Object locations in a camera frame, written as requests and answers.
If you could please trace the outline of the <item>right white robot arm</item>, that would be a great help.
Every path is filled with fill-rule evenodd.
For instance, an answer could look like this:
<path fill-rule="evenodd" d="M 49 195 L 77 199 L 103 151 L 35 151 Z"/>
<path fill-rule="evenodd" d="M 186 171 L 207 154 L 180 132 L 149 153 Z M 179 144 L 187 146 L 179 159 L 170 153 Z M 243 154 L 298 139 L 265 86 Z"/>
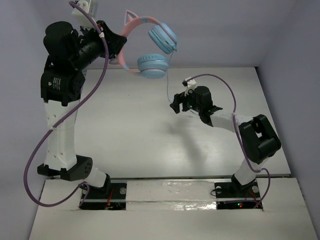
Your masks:
<path fill-rule="evenodd" d="M 240 139 L 244 160 L 232 175 L 230 185 L 235 196 L 241 197 L 249 191 L 264 162 L 281 148 L 281 141 L 265 115 L 246 117 L 224 111 L 213 104 L 206 86 L 175 94 L 170 107 L 176 114 L 193 110 L 204 124 L 233 132 Z"/>

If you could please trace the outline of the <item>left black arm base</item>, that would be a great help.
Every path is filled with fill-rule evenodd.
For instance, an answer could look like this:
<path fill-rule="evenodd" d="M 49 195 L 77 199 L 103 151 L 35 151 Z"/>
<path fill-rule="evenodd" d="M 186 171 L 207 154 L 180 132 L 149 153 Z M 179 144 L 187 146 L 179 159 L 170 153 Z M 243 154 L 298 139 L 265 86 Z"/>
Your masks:
<path fill-rule="evenodd" d="M 94 187 L 81 187 L 82 193 L 80 197 L 81 210 L 126 210 L 126 193 L 127 193 L 127 182 L 113 182 L 109 184 L 107 193 L 99 192 Z"/>

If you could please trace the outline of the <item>white foam front panel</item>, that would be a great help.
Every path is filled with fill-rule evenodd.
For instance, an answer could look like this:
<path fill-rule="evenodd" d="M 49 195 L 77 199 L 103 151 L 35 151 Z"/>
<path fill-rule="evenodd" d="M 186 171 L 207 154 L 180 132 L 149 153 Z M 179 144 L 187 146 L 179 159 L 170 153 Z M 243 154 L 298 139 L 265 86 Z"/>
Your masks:
<path fill-rule="evenodd" d="M 209 211 L 217 209 L 212 180 L 135 180 L 126 188 L 128 211 Z"/>

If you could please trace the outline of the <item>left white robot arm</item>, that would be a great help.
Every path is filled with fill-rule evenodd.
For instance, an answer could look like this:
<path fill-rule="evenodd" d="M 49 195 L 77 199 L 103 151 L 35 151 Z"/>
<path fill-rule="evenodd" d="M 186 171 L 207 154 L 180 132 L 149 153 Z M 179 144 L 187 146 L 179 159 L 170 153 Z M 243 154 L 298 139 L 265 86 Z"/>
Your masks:
<path fill-rule="evenodd" d="M 81 98 L 85 83 L 83 70 L 97 58 L 106 61 L 120 52 L 127 39 L 110 30 L 99 20 L 97 29 L 80 29 L 82 35 L 66 21 L 50 24 L 43 44 L 48 57 L 40 79 L 40 96 L 44 101 L 48 136 L 47 154 L 37 173 L 62 180 L 82 180 L 100 197 L 111 193 L 110 176 L 93 166 L 93 159 L 75 152 L 77 112 L 89 98 Z"/>

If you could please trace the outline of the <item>pink blue cat-ear headphones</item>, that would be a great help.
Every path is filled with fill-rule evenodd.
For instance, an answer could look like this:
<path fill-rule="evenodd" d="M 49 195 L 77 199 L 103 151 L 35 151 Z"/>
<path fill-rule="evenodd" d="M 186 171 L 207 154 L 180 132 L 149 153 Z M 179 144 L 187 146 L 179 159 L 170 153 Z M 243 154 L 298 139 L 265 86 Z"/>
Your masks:
<path fill-rule="evenodd" d="M 167 13 L 125 9 L 114 12 L 113 27 L 127 42 L 109 64 L 113 69 L 146 79 L 165 77 L 172 60 L 180 52 L 181 37 L 174 18 Z"/>

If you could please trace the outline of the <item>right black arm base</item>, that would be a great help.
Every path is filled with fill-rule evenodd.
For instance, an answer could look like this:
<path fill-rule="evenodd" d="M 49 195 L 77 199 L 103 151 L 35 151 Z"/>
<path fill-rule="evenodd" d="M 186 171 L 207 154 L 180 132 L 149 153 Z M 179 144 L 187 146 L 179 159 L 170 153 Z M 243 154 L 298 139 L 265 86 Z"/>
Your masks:
<path fill-rule="evenodd" d="M 210 195 L 215 197 L 218 210 L 263 209 L 256 179 L 241 185 L 232 176 L 231 181 L 215 182 Z"/>

